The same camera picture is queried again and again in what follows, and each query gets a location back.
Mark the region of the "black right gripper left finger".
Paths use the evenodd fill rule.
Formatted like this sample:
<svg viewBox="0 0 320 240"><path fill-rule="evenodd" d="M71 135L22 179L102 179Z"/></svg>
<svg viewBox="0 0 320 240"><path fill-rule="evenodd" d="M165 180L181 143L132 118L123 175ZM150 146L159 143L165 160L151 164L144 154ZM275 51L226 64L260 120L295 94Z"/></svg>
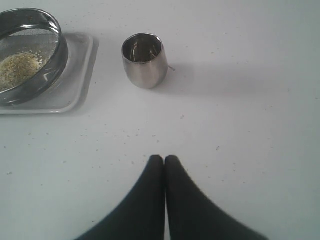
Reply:
<svg viewBox="0 0 320 240"><path fill-rule="evenodd" d="M165 233L165 166L152 155L123 201L79 240L163 240Z"/></svg>

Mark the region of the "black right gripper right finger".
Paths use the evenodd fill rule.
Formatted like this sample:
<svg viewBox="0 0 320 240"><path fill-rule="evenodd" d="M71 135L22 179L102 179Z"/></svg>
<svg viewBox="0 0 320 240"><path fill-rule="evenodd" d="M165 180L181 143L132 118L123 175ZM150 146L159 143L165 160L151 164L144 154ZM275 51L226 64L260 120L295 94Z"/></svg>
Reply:
<svg viewBox="0 0 320 240"><path fill-rule="evenodd" d="M165 158L166 203L172 240L266 240L214 204L193 182L179 158Z"/></svg>

